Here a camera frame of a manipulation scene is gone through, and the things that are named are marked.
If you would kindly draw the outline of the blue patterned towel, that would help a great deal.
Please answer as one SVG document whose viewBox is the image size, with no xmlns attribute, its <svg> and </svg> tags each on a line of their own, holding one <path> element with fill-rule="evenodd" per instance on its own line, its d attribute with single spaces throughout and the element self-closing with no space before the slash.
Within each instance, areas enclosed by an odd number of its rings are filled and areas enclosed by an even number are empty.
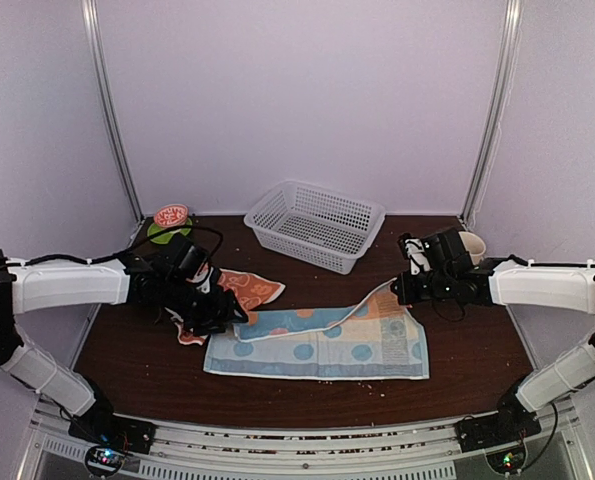
<svg viewBox="0 0 595 480">
<path fill-rule="evenodd" d="M 282 380 L 427 380 L 423 326 L 385 282 L 349 307 L 269 310 L 208 341 L 203 371 Z"/>
</svg>

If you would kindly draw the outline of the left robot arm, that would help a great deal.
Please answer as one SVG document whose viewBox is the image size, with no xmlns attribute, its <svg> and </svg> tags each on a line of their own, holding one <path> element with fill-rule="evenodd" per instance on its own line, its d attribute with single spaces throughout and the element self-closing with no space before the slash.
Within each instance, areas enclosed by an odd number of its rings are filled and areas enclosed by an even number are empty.
<svg viewBox="0 0 595 480">
<path fill-rule="evenodd" d="M 245 323 L 235 293 L 196 247 L 140 257 L 103 259 L 52 255 L 7 258 L 0 251 L 0 370 L 60 406 L 100 444 L 114 442 L 121 424 L 111 402 L 92 381 L 65 367 L 17 325 L 19 315 L 88 304 L 159 307 L 183 330 L 205 336 Z"/>
</svg>

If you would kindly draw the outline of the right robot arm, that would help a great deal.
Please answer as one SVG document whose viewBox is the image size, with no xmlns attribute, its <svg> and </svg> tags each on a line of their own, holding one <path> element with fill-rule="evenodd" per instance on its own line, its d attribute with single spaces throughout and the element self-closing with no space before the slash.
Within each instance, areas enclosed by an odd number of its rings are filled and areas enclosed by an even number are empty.
<svg viewBox="0 0 595 480">
<path fill-rule="evenodd" d="M 412 264 L 390 289 L 399 304 L 451 300 L 469 305 L 522 310 L 579 313 L 594 328 L 550 364 L 516 381 L 500 398 L 489 430 L 496 440 L 512 440 L 537 411 L 584 388 L 595 380 L 595 260 L 582 263 L 541 263 L 511 255 L 487 258 L 479 265 L 432 260 Z"/>
</svg>

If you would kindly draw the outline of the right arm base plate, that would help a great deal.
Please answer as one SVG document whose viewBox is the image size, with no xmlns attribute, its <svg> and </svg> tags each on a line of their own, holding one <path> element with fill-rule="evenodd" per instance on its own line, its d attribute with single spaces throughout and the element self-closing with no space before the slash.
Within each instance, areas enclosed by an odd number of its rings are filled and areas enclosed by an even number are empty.
<svg viewBox="0 0 595 480">
<path fill-rule="evenodd" d="M 518 475 L 528 466 L 526 440 L 541 431 L 535 418 L 516 425 L 505 423 L 499 413 L 466 416 L 455 424 L 461 452 L 482 451 L 488 467 L 505 477 Z"/>
</svg>

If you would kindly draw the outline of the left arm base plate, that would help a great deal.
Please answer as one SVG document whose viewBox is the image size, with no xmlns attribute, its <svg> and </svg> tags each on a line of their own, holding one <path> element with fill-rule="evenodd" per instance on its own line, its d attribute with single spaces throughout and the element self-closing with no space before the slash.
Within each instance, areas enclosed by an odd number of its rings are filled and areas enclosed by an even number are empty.
<svg viewBox="0 0 595 480">
<path fill-rule="evenodd" d="M 107 479 L 117 474 L 135 454 L 148 454 L 156 426 L 147 421 L 112 415 L 106 424 L 94 426 L 81 417 L 69 420 L 68 434 L 91 443 L 83 464 L 94 477 Z"/>
</svg>

